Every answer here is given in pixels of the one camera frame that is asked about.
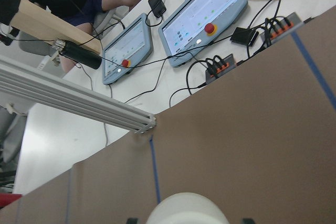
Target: screen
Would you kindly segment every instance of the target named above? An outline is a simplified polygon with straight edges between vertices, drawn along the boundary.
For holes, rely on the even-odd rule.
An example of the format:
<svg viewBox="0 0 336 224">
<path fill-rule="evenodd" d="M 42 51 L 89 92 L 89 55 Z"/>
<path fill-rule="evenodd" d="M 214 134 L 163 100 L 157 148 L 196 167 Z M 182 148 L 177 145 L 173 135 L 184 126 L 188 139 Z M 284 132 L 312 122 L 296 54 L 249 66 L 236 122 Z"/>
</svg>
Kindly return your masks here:
<svg viewBox="0 0 336 224">
<path fill-rule="evenodd" d="M 129 59 L 145 46 L 145 37 L 141 20 L 135 23 L 123 36 L 117 39 L 105 50 L 105 58 L 113 61 L 105 62 L 105 76 L 115 68 L 120 67 L 122 61 Z"/>
<path fill-rule="evenodd" d="M 171 55 L 181 51 L 216 17 L 237 0 L 192 0 L 162 28 Z"/>
</svg>

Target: brown cardboard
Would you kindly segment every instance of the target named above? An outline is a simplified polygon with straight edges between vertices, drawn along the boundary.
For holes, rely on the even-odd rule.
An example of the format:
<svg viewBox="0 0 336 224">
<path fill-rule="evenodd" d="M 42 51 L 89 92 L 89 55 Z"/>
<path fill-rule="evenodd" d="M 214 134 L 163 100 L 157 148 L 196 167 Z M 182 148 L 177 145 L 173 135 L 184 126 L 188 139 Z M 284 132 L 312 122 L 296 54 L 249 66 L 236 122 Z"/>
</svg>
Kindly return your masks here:
<svg viewBox="0 0 336 224">
<path fill-rule="evenodd" d="M 0 223 L 15 224 L 19 201 L 20 199 L 12 202 L 0 211 Z"/>
<path fill-rule="evenodd" d="M 148 140 L 129 133 L 72 168 L 69 223 L 145 222 L 156 206 Z"/>
<path fill-rule="evenodd" d="M 297 31 L 334 94 L 335 17 Z M 162 199 L 199 193 L 231 224 L 336 223 L 336 112 L 291 36 L 157 120 L 23 197 L 18 223 L 145 223 L 156 205 L 151 135 Z"/>
<path fill-rule="evenodd" d="M 333 88 L 335 13 L 299 31 Z M 162 198 L 200 193 L 230 223 L 336 223 L 336 113 L 291 37 L 157 120 Z"/>
<path fill-rule="evenodd" d="M 70 171 L 20 199 L 17 224 L 66 223 Z"/>
</svg>

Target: white table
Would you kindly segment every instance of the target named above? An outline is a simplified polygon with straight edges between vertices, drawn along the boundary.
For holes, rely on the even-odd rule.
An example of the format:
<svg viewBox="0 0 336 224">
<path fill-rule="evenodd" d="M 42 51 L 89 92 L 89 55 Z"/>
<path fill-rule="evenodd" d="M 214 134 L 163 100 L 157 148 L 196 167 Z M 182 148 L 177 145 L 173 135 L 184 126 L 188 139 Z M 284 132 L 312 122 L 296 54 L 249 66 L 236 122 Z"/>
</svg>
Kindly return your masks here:
<svg viewBox="0 0 336 224">
<path fill-rule="evenodd" d="M 167 19 L 184 0 L 165 0 L 167 12 L 164 18 Z M 241 19 L 228 28 L 221 36 L 230 35 L 236 26 L 247 27 L 254 15 L 266 3 L 266 0 L 249 1 L 249 8 Z M 277 1 L 269 5 L 257 18 L 255 24 L 262 23 L 266 17 L 273 17 Z M 336 5 L 336 0 L 282 0 L 279 15 L 287 16 L 296 12 L 302 20 L 322 14 L 327 9 Z M 139 16 L 140 13 L 150 11 L 148 0 L 142 0 L 124 19 L 127 26 Z M 158 20 L 150 16 L 151 24 Z M 163 59 L 166 57 L 161 41 L 158 36 L 158 27 L 152 28 L 154 52 L 146 62 Z M 122 31 L 121 26 L 116 26 L 102 41 L 106 45 Z M 251 51 L 257 50 L 261 41 Z M 199 53 L 197 59 L 212 57 L 217 54 L 225 57 L 233 53 L 236 61 L 247 58 L 246 47 L 232 44 L 229 40 L 211 46 Z M 185 88 L 185 76 L 190 66 L 187 63 L 178 68 L 172 68 L 168 62 L 165 63 L 157 89 L 151 93 L 129 102 L 137 108 L 151 113 L 159 113 L 169 107 L 171 94 L 180 88 Z M 119 101 L 126 101 L 129 98 L 153 89 L 155 86 L 162 63 L 135 69 L 130 75 L 120 79 L 113 84 L 113 98 Z M 85 67 L 87 73 L 93 80 L 93 89 L 99 93 L 110 96 L 110 89 L 102 84 L 102 70 L 92 70 Z M 205 81 L 203 66 L 195 66 L 190 73 L 190 86 L 195 87 Z M 90 80 L 82 69 L 73 68 L 65 79 L 90 89 Z M 187 91 L 177 93 L 172 99 L 172 104 L 188 97 Z M 108 143 L 112 143 L 127 133 L 126 130 L 107 126 Z M 26 132 L 22 144 L 20 161 L 15 182 L 15 193 L 26 194 L 57 175 L 71 168 L 106 145 L 106 137 L 103 124 L 87 118 L 83 118 L 68 112 L 53 109 L 44 105 L 35 105 L 28 117 Z"/>
</svg>

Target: gray chair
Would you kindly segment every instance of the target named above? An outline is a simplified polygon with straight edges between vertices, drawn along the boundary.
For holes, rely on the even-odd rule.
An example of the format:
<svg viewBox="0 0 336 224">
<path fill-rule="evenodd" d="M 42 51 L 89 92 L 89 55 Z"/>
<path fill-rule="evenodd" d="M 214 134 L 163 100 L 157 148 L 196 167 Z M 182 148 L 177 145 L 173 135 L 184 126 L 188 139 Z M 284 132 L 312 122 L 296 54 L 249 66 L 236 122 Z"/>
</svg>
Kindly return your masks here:
<svg viewBox="0 0 336 224">
<path fill-rule="evenodd" d="M 14 159 L 21 149 L 27 116 L 9 114 L 5 108 L 0 106 L 0 122 L 0 144 L 2 146 L 0 164 L 3 170 L 0 172 L 0 186 L 5 186 L 14 183 L 17 166 Z"/>
</svg>

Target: blue shorts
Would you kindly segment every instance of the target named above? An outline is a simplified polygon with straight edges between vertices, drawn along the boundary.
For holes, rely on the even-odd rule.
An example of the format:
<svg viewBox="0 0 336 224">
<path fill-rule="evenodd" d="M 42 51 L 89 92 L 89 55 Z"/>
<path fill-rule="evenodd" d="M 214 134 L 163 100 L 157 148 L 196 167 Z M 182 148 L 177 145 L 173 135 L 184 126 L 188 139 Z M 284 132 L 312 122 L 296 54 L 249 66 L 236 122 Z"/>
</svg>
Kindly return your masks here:
<svg viewBox="0 0 336 224">
<path fill-rule="evenodd" d="M 62 18 L 64 21 L 72 24 L 73 26 L 78 26 L 84 23 L 92 23 L 94 21 L 94 17 L 97 13 L 102 13 L 101 7 L 102 0 L 86 0 L 82 12 L 78 12 L 77 14 L 69 17 Z"/>
</svg>

